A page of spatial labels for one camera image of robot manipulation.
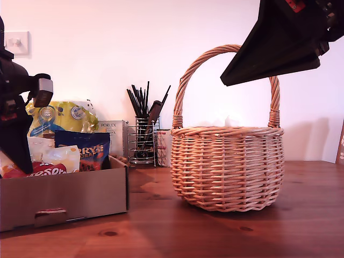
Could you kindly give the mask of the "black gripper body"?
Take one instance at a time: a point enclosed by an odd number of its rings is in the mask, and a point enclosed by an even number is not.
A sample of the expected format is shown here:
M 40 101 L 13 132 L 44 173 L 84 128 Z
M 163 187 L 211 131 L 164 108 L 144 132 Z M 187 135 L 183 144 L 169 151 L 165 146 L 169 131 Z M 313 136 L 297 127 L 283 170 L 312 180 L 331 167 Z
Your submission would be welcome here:
M 25 86 L 28 72 L 12 61 L 11 58 L 1 58 L 1 116 L 10 116 L 16 113 L 19 104 L 17 97 L 29 91 Z

